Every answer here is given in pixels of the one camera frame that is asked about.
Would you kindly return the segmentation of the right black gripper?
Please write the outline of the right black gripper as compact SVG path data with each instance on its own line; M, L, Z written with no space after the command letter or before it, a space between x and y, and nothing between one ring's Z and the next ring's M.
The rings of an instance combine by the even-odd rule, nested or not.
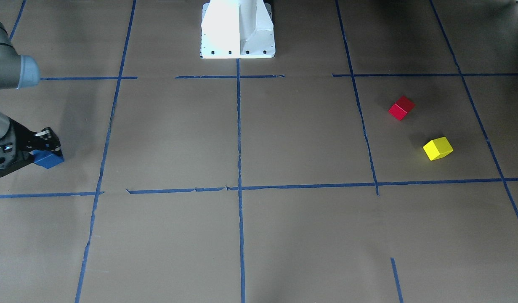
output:
M33 150L62 153L62 145L50 127L35 133L15 120L0 118L0 177L32 164Z

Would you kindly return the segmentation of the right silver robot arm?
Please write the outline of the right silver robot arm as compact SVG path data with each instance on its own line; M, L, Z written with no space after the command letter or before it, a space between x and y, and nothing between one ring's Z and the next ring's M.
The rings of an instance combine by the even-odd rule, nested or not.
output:
M40 79L35 59L18 54L0 21L0 91L32 88ZM51 128L33 132L0 112L0 177L30 164L50 169L63 162L61 142Z

